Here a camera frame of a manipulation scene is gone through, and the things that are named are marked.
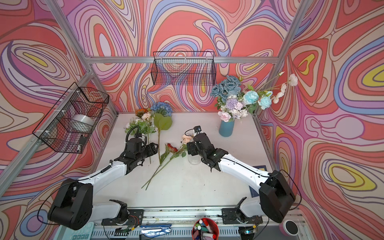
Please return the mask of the blue hydrangea bunch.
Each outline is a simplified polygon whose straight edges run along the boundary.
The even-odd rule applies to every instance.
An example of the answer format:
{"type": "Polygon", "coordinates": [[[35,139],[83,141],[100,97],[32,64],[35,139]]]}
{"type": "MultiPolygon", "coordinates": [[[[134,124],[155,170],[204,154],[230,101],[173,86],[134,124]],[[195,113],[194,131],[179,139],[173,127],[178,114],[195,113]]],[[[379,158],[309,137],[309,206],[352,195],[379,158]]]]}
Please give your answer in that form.
{"type": "Polygon", "coordinates": [[[217,100],[215,107],[218,112],[231,114],[231,121],[241,120],[261,108],[257,103],[258,91],[252,86],[242,89],[242,78],[235,76],[226,76],[226,79],[214,85],[210,96],[217,100]]]}

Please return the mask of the clear glass vase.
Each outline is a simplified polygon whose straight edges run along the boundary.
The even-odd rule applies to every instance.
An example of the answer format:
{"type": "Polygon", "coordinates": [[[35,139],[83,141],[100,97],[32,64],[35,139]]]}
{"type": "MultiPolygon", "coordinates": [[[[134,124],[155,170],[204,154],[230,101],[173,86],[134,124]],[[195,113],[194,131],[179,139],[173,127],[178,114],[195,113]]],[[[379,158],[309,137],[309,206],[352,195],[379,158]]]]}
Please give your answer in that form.
{"type": "Polygon", "coordinates": [[[196,150],[188,150],[188,161],[191,165],[198,165],[201,163],[201,156],[196,150]]]}

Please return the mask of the peach carnation stem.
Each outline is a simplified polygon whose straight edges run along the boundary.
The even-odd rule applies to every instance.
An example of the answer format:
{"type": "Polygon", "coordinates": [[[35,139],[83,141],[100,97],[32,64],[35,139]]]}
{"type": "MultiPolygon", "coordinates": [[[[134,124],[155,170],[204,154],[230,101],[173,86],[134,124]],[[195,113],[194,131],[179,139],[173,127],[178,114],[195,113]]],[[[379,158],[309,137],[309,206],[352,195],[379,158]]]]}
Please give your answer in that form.
{"type": "Polygon", "coordinates": [[[193,137],[191,137],[191,136],[183,135],[182,136],[182,145],[179,148],[177,148],[178,152],[175,154],[169,154],[169,156],[166,158],[166,160],[164,162],[164,166],[161,168],[161,170],[167,164],[169,164],[173,159],[176,159],[178,157],[184,158],[187,155],[187,143],[189,143],[192,139],[193,139],[193,137]]]}

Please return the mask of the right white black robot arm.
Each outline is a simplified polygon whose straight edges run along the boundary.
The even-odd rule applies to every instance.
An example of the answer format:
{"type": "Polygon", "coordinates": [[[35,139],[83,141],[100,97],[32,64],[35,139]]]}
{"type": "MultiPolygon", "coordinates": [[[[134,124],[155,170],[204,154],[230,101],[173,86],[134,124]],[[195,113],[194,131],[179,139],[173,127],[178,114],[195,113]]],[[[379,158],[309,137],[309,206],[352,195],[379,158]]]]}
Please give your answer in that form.
{"type": "Polygon", "coordinates": [[[257,198],[242,198],[234,208],[236,221],[245,223],[255,216],[267,216],[276,223],[282,223],[291,210],[296,197],[284,175],[279,171],[269,173],[254,168],[229,154],[214,147],[207,134],[199,133],[187,143],[188,154],[199,155],[201,162],[223,173],[245,182],[255,190],[257,198]]]}

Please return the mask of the pink rose stem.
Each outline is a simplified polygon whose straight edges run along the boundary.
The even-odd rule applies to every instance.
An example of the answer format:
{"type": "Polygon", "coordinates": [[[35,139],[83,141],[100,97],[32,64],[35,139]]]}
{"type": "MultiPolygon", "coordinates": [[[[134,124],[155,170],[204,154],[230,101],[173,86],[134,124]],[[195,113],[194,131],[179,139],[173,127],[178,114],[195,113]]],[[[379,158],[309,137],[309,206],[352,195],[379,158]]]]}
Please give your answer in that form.
{"type": "Polygon", "coordinates": [[[219,115],[221,121],[226,122],[226,123],[231,121],[231,119],[232,119],[231,114],[229,114],[227,112],[219,111],[218,115],[219,115]]]}

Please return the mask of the teal ceramic vase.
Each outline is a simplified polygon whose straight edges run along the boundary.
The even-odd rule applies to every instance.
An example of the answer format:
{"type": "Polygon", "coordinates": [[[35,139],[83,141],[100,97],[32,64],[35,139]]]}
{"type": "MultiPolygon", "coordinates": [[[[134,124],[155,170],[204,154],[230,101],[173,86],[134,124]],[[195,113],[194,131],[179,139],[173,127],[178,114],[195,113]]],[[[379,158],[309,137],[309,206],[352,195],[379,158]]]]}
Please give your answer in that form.
{"type": "Polygon", "coordinates": [[[219,134],[222,137],[230,137],[233,134],[235,126],[235,121],[221,121],[220,127],[219,127],[219,134]]]}

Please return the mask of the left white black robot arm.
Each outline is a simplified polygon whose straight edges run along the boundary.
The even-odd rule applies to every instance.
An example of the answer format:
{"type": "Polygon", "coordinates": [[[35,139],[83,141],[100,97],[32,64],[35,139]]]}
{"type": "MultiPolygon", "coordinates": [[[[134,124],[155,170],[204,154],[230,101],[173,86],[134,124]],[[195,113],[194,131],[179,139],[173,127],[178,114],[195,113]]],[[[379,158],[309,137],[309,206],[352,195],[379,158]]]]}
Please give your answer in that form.
{"type": "Polygon", "coordinates": [[[128,222],[130,212],[126,203],[111,199],[108,203],[94,204],[93,197],[115,180],[141,166],[146,158],[156,155],[159,145],[147,143],[141,137],[126,141],[124,151],[99,172],[66,180],[48,212],[48,220],[72,230],[79,230],[89,222],[107,220],[116,225],[128,222]]]}

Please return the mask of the blue hydrangea stem with leaves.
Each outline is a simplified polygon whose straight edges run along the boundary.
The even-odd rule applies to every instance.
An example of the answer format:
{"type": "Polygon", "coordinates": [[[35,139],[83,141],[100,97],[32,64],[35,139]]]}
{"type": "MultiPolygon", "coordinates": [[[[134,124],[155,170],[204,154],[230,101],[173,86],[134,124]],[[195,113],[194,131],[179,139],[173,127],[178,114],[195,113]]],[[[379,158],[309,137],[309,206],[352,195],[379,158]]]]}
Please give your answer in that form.
{"type": "Polygon", "coordinates": [[[162,165],[163,160],[160,154],[161,150],[161,132],[167,131],[173,124],[171,105],[164,102],[157,102],[151,107],[153,113],[154,125],[158,129],[158,157],[159,163],[162,165]]]}

